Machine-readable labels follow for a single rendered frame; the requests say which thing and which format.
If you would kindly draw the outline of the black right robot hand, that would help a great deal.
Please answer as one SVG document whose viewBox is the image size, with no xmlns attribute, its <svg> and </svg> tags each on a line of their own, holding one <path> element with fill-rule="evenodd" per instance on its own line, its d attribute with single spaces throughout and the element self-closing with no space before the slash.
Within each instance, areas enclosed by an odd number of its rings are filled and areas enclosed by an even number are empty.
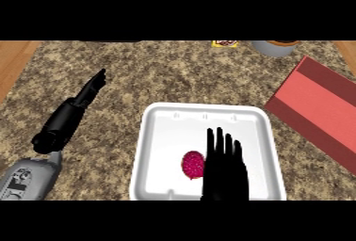
<svg viewBox="0 0 356 241">
<path fill-rule="evenodd" d="M 207 157 L 203 171 L 203 201 L 249 201 L 250 179 L 241 142 L 207 129 Z"/>
</svg>

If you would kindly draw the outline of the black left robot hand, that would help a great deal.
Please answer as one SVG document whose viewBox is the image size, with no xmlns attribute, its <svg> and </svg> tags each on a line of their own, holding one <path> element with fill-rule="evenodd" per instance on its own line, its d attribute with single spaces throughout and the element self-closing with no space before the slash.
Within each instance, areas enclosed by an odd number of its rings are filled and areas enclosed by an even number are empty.
<svg viewBox="0 0 356 241">
<path fill-rule="evenodd" d="M 92 104 L 101 88 L 107 84 L 107 70 L 101 69 L 76 97 L 70 97 L 60 105 L 42 131 L 33 138 L 34 151 L 42 154 L 64 149 L 82 122 L 85 111 Z"/>
</svg>

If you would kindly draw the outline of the white foam tray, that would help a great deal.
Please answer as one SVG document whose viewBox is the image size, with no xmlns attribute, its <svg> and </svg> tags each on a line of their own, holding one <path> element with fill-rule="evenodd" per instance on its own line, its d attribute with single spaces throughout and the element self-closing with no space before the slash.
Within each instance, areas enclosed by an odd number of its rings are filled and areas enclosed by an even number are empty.
<svg viewBox="0 0 356 241">
<path fill-rule="evenodd" d="M 154 103 L 142 116 L 130 177 L 135 201 L 195 201 L 203 179 L 184 174 L 182 158 L 207 152 L 207 131 L 222 129 L 243 144 L 250 175 L 250 199 L 287 199 L 274 144 L 274 130 L 265 111 L 246 105 Z"/>
</svg>

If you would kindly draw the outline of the red striped placemat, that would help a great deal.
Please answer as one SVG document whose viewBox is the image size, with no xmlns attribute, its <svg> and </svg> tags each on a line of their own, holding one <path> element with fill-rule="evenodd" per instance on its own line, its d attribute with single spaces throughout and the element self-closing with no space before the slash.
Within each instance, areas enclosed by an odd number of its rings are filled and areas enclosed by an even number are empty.
<svg viewBox="0 0 356 241">
<path fill-rule="evenodd" d="M 305 56 L 265 108 L 356 175 L 356 83 Z"/>
</svg>

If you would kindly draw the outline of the yellow printed packet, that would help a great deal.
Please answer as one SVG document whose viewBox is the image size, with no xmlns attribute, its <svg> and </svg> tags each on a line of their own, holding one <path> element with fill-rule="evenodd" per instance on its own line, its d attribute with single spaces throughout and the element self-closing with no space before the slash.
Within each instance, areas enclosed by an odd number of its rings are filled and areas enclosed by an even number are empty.
<svg viewBox="0 0 356 241">
<path fill-rule="evenodd" d="M 212 47 L 216 48 L 237 48 L 240 45 L 238 40 L 213 40 L 212 41 Z"/>
</svg>

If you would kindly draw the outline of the grey cup with brown rim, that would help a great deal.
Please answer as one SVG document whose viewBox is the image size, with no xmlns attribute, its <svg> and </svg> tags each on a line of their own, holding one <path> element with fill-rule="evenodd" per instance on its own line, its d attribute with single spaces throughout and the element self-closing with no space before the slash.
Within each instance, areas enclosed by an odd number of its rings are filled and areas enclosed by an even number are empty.
<svg viewBox="0 0 356 241">
<path fill-rule="evenodd" d="M 296 49 L 299 40 L 255 40 L 255 49 L 266 56 L 287 56 Z"/>
</svg>

